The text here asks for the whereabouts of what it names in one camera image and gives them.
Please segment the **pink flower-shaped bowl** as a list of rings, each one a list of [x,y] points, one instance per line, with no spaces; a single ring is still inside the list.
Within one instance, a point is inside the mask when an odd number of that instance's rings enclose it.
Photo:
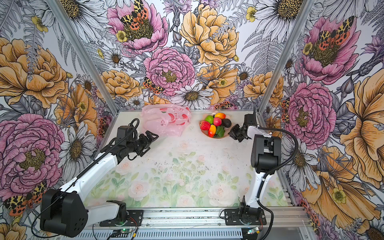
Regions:
[[[199,127],[203,134],[209,138],[222,139],[229,136],[232,121],[224,113],[213,113],[206,115],[200,122]]]

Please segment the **pink plastic bag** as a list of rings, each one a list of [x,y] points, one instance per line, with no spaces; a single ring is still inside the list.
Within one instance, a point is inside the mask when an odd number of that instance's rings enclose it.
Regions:
[[[148,105],[142,108],[144,131],[160,137],[180,137],[189,126],[192,112],[188,107],[173,104]]]

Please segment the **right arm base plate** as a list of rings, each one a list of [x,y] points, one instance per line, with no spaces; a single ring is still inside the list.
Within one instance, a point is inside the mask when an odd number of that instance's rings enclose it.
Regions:
[[[264,210],[261,208],[251,208],[248,212],[241,212],[240,209],[224,209],[222,217],[227,226],[264,226],[267,224]]]

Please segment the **pink peach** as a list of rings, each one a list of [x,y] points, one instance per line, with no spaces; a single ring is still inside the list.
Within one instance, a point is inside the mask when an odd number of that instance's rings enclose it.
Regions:
[[[222,119],[215,117],[213,120],[213,125],[216,127],[221,126],[222,125]]]

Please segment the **red yellow mango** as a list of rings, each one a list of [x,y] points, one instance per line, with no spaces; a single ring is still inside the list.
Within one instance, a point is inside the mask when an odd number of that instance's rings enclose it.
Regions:
[[[216,131],[217,131],[217,127],[214,125],[211,125],[208,132],[209,137],[213,138],[216,135]]]

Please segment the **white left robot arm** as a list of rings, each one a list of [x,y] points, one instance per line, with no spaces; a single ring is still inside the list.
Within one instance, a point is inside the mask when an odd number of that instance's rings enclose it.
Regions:
[[[79,235],[84,228],[100,223],[125,224],[128,220],[126,204],[117,200],[86,208],[84,201],[97,183],[129,154],[142,157],[158,135],[146,131],[137,135],[132,129],[121,139],[105,146],[97,158],[80,174],[61,186],[49,189],[42,197],[40,228],[66,237]]]

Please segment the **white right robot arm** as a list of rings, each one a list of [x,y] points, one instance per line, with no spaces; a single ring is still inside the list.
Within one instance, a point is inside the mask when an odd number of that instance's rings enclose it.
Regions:
[[[234,140],[241,142],[253,140],[251,151],[251,167],[254,169],[248,192],[244,195],[239,207],[239,221],[244,225],[265,224],[264,210],[261,200],[265,186],[274,174],[267,172],[281,163],[281,138],[274,137],[258,126],[234,125],[229,133]]]

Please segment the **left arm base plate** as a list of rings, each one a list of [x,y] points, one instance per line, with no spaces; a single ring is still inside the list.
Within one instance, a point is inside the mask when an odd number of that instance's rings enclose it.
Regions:
[[[100,227],[140,227],[143,220],[143,210],[122,210],[112,220],[99,223]]]

